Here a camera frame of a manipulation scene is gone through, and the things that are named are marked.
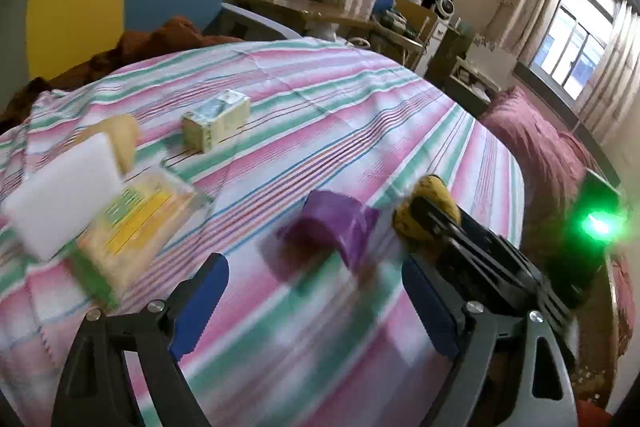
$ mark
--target yellow toy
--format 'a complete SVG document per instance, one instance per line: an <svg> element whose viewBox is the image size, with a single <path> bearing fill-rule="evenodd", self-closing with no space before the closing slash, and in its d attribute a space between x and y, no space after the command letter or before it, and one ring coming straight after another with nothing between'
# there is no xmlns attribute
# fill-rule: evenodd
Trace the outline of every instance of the yellow toy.
<svg viewBox="0 0 640 427"><path fill-rule="evenodd" d="M458 226L460 226L460 209L453 200L447 185L435 174L427 174L418 180L411 196L404 200L394 212L393 227L404 237L417 239L418 241L432 241L433 237L418 222L411 217L409 206L417 196L428 199L449 216Z"/></svg>

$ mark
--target brown blanket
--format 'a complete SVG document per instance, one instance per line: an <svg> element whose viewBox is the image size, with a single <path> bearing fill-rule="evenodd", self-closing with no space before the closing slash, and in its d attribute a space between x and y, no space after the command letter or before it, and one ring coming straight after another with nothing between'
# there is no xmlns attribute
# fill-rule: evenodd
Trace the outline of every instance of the brown blanket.
<svg viewBox="0 0 640 427"><path fill-rule="evenodd" d="M95 55L87 62L51 80L35 78L16 92L5 112L0 116L0 134L21 124L29 116L31 104L43 91L51 89L72 91L141 60L229 42L242 42L242 40L225 36L205 37L185 17L173 17L151 33L125 31L114 49Z"/></svg>

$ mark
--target yellow and green package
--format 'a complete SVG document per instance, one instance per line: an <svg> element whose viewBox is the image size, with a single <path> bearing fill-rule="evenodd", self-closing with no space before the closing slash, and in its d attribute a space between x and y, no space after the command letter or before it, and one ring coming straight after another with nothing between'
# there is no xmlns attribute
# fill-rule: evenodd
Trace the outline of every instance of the yellow and green package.
<svg viewBox="0 0 640 427"><path fill-rule="evenodd" d="M105 308L116 307L204 204L204 195L169 172L143 172L67 245L76 279Z"/></svg>

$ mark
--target brown oval object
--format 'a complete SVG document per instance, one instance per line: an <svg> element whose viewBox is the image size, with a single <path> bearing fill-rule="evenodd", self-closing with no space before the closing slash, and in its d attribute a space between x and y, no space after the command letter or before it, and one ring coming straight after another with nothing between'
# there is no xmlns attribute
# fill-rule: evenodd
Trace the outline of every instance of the brown oval object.
<svg viewBox="0 0 640 427"><path fill-rule="evenodd" d="M138 122L130 114L110 116L106 120L94 123L84 129L73 140L72 146L101 132L109 137L120 172L126 174L136 161L136 143L140 137Z"/></svg>

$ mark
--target window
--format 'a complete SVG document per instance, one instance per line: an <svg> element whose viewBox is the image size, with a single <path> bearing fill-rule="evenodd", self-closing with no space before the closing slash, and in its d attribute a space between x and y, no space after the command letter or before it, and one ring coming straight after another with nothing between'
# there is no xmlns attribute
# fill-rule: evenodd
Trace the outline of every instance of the window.
<svg viewBox="0 0 640 427"><path fill-rule="evenodd" d="M611 23L591 0L562 0L532 67L576 100L604 55Z"/></svg>

